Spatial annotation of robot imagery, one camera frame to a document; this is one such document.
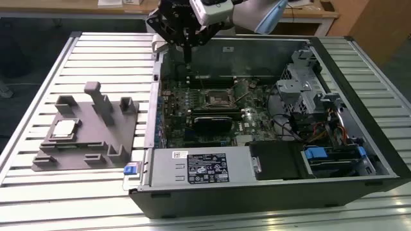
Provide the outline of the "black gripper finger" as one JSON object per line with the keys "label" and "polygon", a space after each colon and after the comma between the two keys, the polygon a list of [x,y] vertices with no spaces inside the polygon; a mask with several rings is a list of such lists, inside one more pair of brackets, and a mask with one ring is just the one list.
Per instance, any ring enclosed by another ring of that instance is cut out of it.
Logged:
{"label": "black gripper finger", "polygon": [[184,29],[177,30],[170,26],[158,9],[149,14],[145,22],[170,45],[176,45],[182,49],[184,63],[188,63],[188,40],[184,35]]}
{"label": "black gripper finger", "polygon": [[218,22],[205,26],[202,29],[193,27],[188,29],[188,63],[192,61],[192,49],[205,45],[222,27],[224,22]]}

